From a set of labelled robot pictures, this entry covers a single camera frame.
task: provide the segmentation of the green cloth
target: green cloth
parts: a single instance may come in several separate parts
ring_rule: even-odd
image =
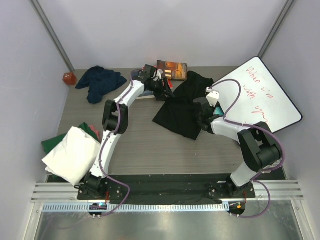
[[[99,139],[94,131],[91,130],[91,128],[86,124],[85,122],[78,126],[78,128],[85,131],[87,134],[89,134],[91,137],[93,137],[95,140],[99,142]],[[41,142],[44,152],[46,154],[50,153],[59,143],[62,142],[62,140],[65,138],[67,134],[61,134],[59,136],[56,136],[54,138],[51,138],[49,140]]]

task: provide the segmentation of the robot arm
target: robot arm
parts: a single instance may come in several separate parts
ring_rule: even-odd
[[[157,99],[165,96],[174,97],[167,79],[162,79],[162,71],[153,66],[145,65],[144,69],[139,71],[135,80],[131,80],[130,85],[119,97],[107,100],[102,118],[104,132],[99,155],[90,171],[84,176],[83,184],[75,186],[79,192],[97,198],[105,193],[106,176],[100,168],[99,161],[101,161],[103,170],[108,173],[116,145],[129,125],[128,109],[145,90],[152,91]]]
[[[230,194],[237,195],[254,176],[281,159],[282,150],[276,140],[265,132],[226,122],[219,105],[219,92],[210,88],[207,92],[206,97],[194,100],[198,123],[208,133],[239,143],[244,162],[227,179]],[[259,122],[256,126],[271,132],[265,122]]]

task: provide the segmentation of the black cloth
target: black cloth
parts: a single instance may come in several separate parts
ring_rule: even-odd
[[[86,99],[91,104],[97,104],[101,102],[104,95],[120,88],[126,82],[127,80],[121,76],[120,72],[95,66],[85,72],[75,88],[89,87],[89,94]]]
[[[212,84],[212,78],[188,71],[187,80],[174,91],[175,97],[166,99],[153,121],[171,132],[196,140],[201,127],[197,123],[193,101],[205,97],[206,88]]]

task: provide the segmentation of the whiteboard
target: whiteboard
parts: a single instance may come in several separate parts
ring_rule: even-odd
[[[241,96],[227,119],[243,124],[266,122],[273,133],[302,120],[302,114],[259,57],[252,58],[220,80],[225,79],[235,79],[241,85]],[[212,89],[220,93],[223,111],[231,106],[239,92],[238,85],[232,81]]]

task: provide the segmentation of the orange object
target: orange object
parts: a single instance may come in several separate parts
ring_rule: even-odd
[[[75,85],[77,83],[77,78],[73,72],[67,72],[63,75],[63,81],[67,85]]]

